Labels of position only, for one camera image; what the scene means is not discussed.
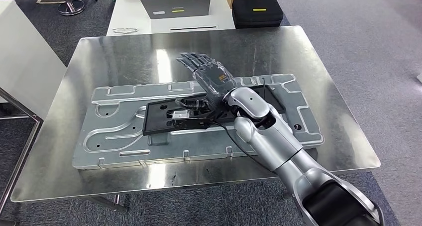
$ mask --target laptop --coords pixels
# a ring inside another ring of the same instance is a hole
[[[150,19],[208,15],[211,0],[141,0]]]

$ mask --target black cable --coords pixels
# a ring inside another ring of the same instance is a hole
[[[227,133],[228,137],[230,137],[231,141],[233,141],[233,143],[237,146],[237,148],[239,148],[245,155],[249,156],[249,158],[251,158],[253,161],[255,161],[258,165],[260,165],[262,168],[268,170],[269,172],[272,172],[270,169],[268,169],[268,167],[266,167],[265,165],[263,165],[261,162],[259,162],[258,160],[256,160],[255,158],[253,158],[250,154],[248,154],[242,147],[240,147],[239,144],[237,144],[236,140],[230,135],[230,133],[228,132],[227,127],[225,127],[225,125],[218,123],[216,121],[212,121],[212,123],[214,125],[218,125],[220,127],[222,127],[225,130],[225,133]]]

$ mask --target transparent robotic hand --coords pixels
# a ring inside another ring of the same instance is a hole
[[[192,71],[192,76],[206,91],[211,110],[215,110],[224,96],[236,88],[234,77],[227,69],[206,54],[182,53],[177,60]]]

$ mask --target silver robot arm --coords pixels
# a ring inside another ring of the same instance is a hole
[[[224,101],[239,109],[234,121],[237,134],[280,177],[307,225],[384,224],[378,206],[309,156],[275,108],[256,92],[246,87],[236,88]]]

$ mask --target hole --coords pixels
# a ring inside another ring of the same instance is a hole
[[[301,129],[302,129],[302,126],[301,126],[301,125],[299,125],[299,124],[295,124],[293,127],[294,127],[296,130],[301,130]]]

